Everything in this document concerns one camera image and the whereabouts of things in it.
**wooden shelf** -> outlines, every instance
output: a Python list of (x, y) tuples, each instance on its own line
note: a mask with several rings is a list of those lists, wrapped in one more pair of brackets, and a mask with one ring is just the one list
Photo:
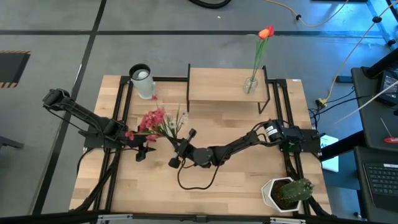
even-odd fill
[(252, 95), (243, 92), (244, 81), (251, 74), (252, 69), (191, 68), (189, 100), (264, 103), (267, 93), (262, 69), (256, 73), (259, 84), (255, 92)]

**wooden table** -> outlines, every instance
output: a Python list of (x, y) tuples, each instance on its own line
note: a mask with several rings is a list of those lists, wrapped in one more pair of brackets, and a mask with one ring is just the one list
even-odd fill
[[(120, 76), (105, 75), (99, 91), (95, 113), (112, 117)], [(287, 80), (294, 123), (301, 128), (311, 128), (307, 104), (300, 80)], [(185, 82), (157, 82), (158, 105), (175, 114), (178, 106), (186, 107)], [(192, 144), (196, 147), (225, 145), (245, 135), (256, 123), (277, 119), (272, 86), (271, 101), (262, 114), (250, 102), (192, 101), (188, 123), (178, 136), (185, 138), (191, 128), (197, 130)], [(281, 97), (284, 117), (283, 97)], [(127, 125), (136, 127), (143, 114), (155, 110), (154, 101), (142, 100), (134, 89)], [(208, 214), (208, 215), (291, 215), (280, 214), (262, 201), (261, 187), (272, 178), (285, 177), (283, 156), (278, 147), (253, 146), (231, 157), (221, 166), (213, 185), (208, 190), (181, 189), (177, 183), (177, 169), (168, 166), (174, 155), (171, 143), (160, 139), (150, 145), (156, 148), (147, 159), (135, 161), (135, 151), (123, 151), (111, 206), (112, 212)], [(98, 181), (104, 153), (94, 150), (82, 160), (70, 208), (79, 206)], [(319, 161), (309, 153), (301, 154), (304, 176), (316, 185), (315, 200), (330, 212), (328, 196)], [(215, 167), (183, 169), (182, 184), (186, 187), (209, 184)], [(107, 186), (104, 188), (100, 208), (104, 208)]]

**plant pot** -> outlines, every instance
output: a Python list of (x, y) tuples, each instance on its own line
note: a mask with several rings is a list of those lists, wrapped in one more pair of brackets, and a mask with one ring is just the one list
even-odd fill
[(293, 179), (290, 177), (283, 177), (283, 178), (276, 178), (276, 179), (271, 179), (269, 180), (262, 188), (261, 188), (261, 194), (262, 194), (262, 200), (264, 203), (279, 212), (296, 212), (300, 209), (301, 206), (301, 201), (293, 204), (291, 207), (284, 207), (283, 205), (278, 205), (277, 202), (272, 198), (272, 191), (274, 190), (275, 183), (281, 183), (281, 182), (286, 182), (286, 184), (292, 182)]

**white cup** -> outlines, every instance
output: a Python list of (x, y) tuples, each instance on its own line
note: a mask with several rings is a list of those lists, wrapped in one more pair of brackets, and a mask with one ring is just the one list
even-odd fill
[(134, 88), (138, 90), (138, 95), (144, 100), (151, 99), (155, 94), (155, 82), (150, 68), (144, 64), (137, 64), (130, 69), (129, 75)]

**yellow cable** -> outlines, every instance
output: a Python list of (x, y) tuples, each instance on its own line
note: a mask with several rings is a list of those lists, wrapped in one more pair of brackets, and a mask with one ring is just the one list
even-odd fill
[[(379, 15), (379, 17), (381, 17), (389, 8), (391, 8), (393, 5), (395, 5), (398, 2), (398, 0), (394, 1), (393, 3), (391, 3), (391, 5), (389, 5), (384, 11), (382, 11)], [(373, 23), (369, 29), (363, 34), (363, 36), (361, 37), (361, 39), (359, 40), (359, 42), (355, 45), (355, 47), (352, 49), (352, 51), (348, 54), (348, 56), (346, 57), (346, 59), (344, 60), (343, 64), (341, 64), (340, 68), (338, 69), (335, 78), (333, 79), (333, 82), (331, 83), (331, 87), (329, 90), (329, 95), (328, 97), (326, 97), (325, 99), (323, 99), (324, 102), (327, 102), (331, 96), (331, 91), (333, 90), (333, 86), (336, 82), (337, 76), (340, 74), (340, 72), (343, 70), (344, 65), (346, 64), (349, 56), (351, 56), (351, 54), (354, 52), (354, 50), (357, 48), (357, 46), (362, 42), (362, 40), (365, 38), (365, 36), (368, 34), (368, 32), (372, 29), (372, 27), (375, 25), (376, 23)]]
[[(295, 12), (291, 7), (288, 7), (288, 6), (286, 6), (285, 4), (282, 4), (282, 3), (279, 3), (279, 2), (275, 2), (275, 1), (271, 1), (271, 0), (265, 0), (265, 1), (270, 2), (270, 3), (277, 4), (277, 5), (280, 5), (280, 6), (283, 6), (283, 7), (287, 8), (288, 10), (292, 11), (296, 16), (298, 15), (297, 12)], [(321, 22), (321, 23), (318, 24), (318, 25), (312, 25), (312, 26), (311, 26), (311, 25), (306, 24), (301, 18), (299, 18), (299, 19), (300, 19), (300, 21), (301, 21), (305, 26), (310, 27), (310, 28), (315, 28), (315, 27), (322, 26), (322, 25), (324, 25), (325, 23), (327, 23), (329, 20), (331, 20), (331, 18), (333, 18), (338, 12), (340, 12), (340, 10), (347, 4), (348, 1), (349, 1), (349, 0), (346, 0), (346, 2), (344, 2), (344, 4), (343, 4), (331, 17), (329, 17), (329, 19), (327, 19), (327, 20)]]

